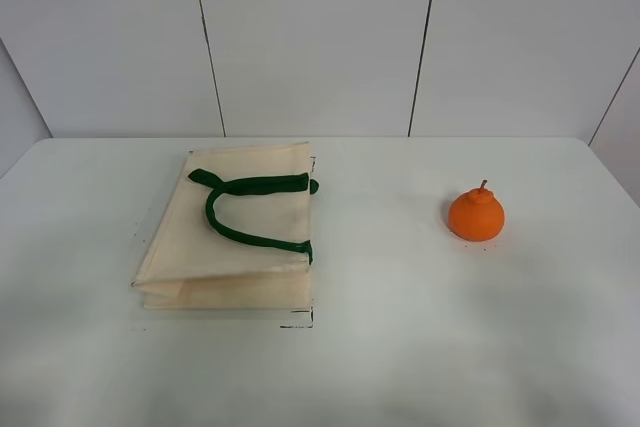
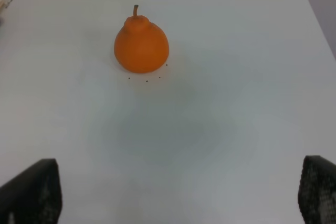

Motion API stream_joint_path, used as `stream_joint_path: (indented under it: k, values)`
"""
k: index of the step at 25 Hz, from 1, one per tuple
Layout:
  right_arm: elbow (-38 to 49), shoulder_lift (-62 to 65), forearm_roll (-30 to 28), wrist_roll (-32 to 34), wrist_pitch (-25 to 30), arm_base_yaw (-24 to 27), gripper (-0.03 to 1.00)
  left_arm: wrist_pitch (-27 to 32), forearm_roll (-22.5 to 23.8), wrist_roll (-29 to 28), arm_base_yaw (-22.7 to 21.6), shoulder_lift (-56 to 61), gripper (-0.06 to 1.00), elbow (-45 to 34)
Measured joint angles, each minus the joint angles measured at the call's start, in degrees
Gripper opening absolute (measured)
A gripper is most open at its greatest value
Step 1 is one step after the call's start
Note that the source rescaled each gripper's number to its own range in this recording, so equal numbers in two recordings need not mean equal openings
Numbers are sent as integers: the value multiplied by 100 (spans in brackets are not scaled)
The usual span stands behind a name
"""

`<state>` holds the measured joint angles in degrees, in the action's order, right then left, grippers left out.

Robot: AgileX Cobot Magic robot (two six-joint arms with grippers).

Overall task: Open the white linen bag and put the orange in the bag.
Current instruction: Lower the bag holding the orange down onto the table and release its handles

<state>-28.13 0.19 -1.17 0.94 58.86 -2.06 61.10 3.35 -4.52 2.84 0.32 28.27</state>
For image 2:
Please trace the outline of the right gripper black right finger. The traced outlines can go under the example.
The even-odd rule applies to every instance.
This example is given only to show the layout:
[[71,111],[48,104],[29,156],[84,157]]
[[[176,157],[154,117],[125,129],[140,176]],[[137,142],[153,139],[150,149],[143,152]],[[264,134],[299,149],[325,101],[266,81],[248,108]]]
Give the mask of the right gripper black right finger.
[[335,223],[335,164],[318,156],[303,160],[298,205],[304,223]]

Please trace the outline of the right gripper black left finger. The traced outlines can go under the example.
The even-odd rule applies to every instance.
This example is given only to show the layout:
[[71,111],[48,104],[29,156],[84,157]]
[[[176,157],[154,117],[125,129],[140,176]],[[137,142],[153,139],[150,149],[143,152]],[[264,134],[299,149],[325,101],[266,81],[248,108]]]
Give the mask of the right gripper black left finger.
[[62,191],[56,159],[41,159],[1,186],[1,223],[57,223]]

